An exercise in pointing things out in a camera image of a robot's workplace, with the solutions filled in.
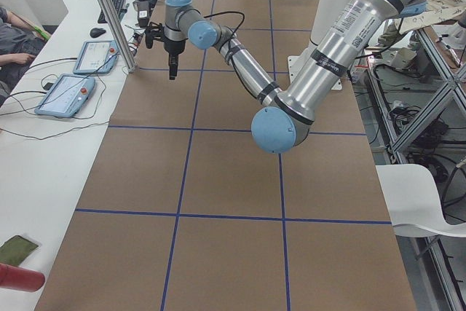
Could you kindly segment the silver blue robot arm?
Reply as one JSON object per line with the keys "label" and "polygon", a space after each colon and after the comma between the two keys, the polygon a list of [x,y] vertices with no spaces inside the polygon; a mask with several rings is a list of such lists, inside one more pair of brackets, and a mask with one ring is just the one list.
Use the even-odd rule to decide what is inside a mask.
{"label": "silver blue robot arm", "polygon": [[232,29],[205,19],[192,0],[165,0],[166,42],[191,42],[215,48],[261,103],[251,123],[256,144],[283,153],[302,143],[315,120],[315,110],[346,73],[380,25],[418,15],[426,0],[320,0],[333,13],[328,30],[311,51],[290,86],[282,89],[237,39]]}

